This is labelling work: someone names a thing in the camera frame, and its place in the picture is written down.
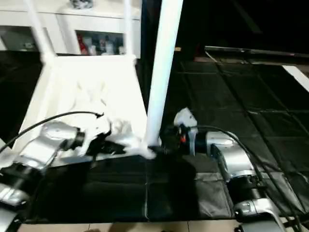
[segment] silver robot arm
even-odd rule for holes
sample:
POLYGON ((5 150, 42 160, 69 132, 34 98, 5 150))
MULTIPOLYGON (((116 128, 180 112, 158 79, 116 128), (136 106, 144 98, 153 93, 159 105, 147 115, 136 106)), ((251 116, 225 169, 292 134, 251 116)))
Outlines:
POLYGON ((0 232, 17 231, 21 223, 17 212, 27 205, 58 151, 74 149, 83 142, 79 128, 48 122, 12 165, 0 170, 0 232))
POLYGON ((286 231, 276 206, 257 178, 248 154, 231 136, 217 131, 199 132, 197 121, 188 108, 175 116, 174 125, 180 129, 182 146, 190 155, 204 153, 218 162, 234 204, 235 218, 241 223, 235 231, 286 231))
POLYGON ((274 203, 266 196, 247 153, 227 134, 207 132, 207 154, 218 161, 241 232, 285 232, 274 203))

